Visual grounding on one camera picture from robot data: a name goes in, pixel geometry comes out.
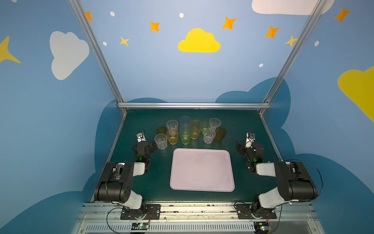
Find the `dark amber textured glass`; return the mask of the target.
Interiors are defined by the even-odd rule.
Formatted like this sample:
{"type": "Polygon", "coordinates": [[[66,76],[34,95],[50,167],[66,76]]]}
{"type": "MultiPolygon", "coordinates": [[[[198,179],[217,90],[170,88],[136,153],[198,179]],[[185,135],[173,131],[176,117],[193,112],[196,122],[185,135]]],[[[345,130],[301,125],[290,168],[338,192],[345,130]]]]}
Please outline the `dark amber textured glass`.
{"type": "Polygon", "coordinates": [[[226,136],[227,130],[223,127],[217,127],[215,130],[215,133],[216,135],[215,135],[214,141],[221,142],[223,138],[226,136]]]}
{"type": "Polygon", "coordinates": [[[157,133],[157,134],[166,134],[167,131],[168,131],[168,130],[167,130],[166,127],[164,127],[164,126],[160,126],[160,127],[157,128],[156,133],[157,133]]]}

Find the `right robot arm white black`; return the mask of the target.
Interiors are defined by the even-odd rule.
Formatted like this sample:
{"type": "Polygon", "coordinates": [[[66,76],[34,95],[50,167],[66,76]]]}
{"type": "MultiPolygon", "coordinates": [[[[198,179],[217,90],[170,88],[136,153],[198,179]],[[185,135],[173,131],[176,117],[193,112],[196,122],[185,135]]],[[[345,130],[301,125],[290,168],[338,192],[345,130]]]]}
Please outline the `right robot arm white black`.
{"type": "Polygon", "coordinates": [[[318,191],[303,162],[263,162],[263,146],[252,140],[244,144],[237,143],[236,151],[246,156],[249,171],[276,179],[274,189],[255,196],[250,207],[254,218],[260,219],[278,206],[290,202],[309,202],[320,195],[321,191],[318,191]]]}

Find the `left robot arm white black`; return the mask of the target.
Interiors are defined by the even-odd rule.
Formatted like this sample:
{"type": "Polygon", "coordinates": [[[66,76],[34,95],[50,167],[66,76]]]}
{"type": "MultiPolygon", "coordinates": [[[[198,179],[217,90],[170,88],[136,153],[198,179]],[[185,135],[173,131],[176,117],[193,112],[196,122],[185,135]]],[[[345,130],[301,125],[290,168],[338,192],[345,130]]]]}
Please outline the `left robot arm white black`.
{"type": "Polygon", "coordinates": [[[120,205],[130,211],[146,212],[145,199],[132,190],[133,178],[146,174],[155,141],[139,141],[133,148],[134,162],[108,162],[94,191],[96,201],[120,205]]]}

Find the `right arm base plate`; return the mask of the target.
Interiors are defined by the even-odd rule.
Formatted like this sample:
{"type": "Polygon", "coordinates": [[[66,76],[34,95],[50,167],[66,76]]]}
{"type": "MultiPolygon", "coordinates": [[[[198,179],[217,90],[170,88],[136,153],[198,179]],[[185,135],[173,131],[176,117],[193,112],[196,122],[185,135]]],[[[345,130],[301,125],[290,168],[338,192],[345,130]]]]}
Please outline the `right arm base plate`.
{"type": "Polygon", "coordinates": [[[234,209],[237,211],[239,219],[276,219],[277,215],[274,209],[265,209],[263,207],[252,206],[247,203],[234,203],[234,209]]]}

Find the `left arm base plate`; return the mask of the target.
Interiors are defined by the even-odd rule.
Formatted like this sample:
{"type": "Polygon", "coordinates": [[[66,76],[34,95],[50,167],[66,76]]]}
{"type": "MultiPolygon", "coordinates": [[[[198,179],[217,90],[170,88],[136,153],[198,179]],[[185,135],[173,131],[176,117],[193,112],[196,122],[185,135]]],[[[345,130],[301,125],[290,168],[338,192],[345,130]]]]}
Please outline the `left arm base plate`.
{"type": "Polygon", "coordinates": [[[161,213],[160,204],[143,204],[140,209],[128,209],[123,207],[121,220],[159,220],[161,213]]]}

